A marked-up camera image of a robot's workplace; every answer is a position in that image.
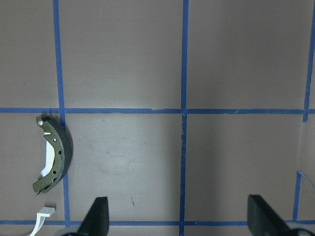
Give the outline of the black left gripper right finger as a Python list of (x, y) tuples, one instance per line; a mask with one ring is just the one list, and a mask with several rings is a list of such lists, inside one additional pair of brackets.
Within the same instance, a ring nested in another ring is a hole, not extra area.
[(252, 236), (284, 236), (289, 226), (260, 195), (248, 195), (247, 222)]

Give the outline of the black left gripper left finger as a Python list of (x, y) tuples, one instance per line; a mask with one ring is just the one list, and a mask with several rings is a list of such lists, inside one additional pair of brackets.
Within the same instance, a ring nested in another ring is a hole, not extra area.
[(97, 197), (76, 234), (78, 236), (106, 236), (108, 232), (108, 198)]

